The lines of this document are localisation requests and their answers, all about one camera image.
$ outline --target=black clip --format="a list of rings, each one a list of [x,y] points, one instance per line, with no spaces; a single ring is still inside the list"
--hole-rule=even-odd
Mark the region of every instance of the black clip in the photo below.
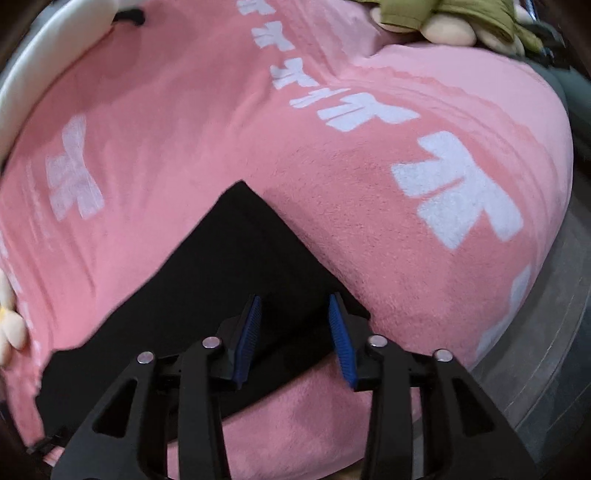
[[[141,27],[146,23],[146,15],[141,8],[121,10],[113,18],[113,23],[117,22],[132,22],[136,27]]]
[[[526,25],[525,28],[540,38],[544,45],[539,53],[528,52],[528,57],[531,60],[540,63],[544,67],[570,69],[569,51],[564,44],[562,35],[554,27],[537,21],[531,25]]]
[[[42,460],[48,455],[54,448],[65,446],[67,441],[71,438],[68,431],[62,427],[55,435],[45,437],[38,442],[27,448],[27,455],[37,457]]]

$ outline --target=pink fleece blanket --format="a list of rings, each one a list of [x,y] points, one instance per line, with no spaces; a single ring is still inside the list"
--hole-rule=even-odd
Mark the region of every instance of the pink fleece blanket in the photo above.
[[[118,25],[56,82],[2,180],[1,263],[32,340],[4,375],[26,441],[43,433],[34,396],[51,352],[83,343],[239,179],[377,332],[472,365],[566,209],[570,130],[550,87],[487,51],[385,46],[343,0],[146,10],[143,28]],[[225,422],[232,475],[345,467],[368,412],[330,358]],[[175,475],[174,450],[170,463]]]

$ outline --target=silver rivet head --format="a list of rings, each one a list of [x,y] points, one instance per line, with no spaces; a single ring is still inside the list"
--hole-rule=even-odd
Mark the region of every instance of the silver rivet head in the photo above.
[[[138,355],[138,362],[142,365],[150,364],[154,360],[152,352],[142,352]]]
[[[217,348],[222,344],[222,341],[218,337],[207,337],[202,345],[205,348]]]
[[[451,362],[453,360],[453,354],[444,348],[437,350],[433,356],[438,362]]]
[[[371,337],[368,338],[368,343],[371,346],[376,346],[378,348],[382,348],[383,346],[386,346],[388,344],[388,339],[386,337],[381,336],[381,335],[372,335]]]

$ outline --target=stuffed animal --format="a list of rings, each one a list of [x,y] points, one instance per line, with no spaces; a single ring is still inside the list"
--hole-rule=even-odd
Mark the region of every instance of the stuffed animal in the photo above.
[[[471,47],[480,40],[497,53],[519,56],[544,47],[522,27],[533,19],[512,0],[380,0],[371,17],[386,30],[420,31],[436,44]]]
[[[0,270],[0,367],[8,365],[13,349],[22,350],[28,334],[25,320],[15,312],[16,295],[6,274]]]

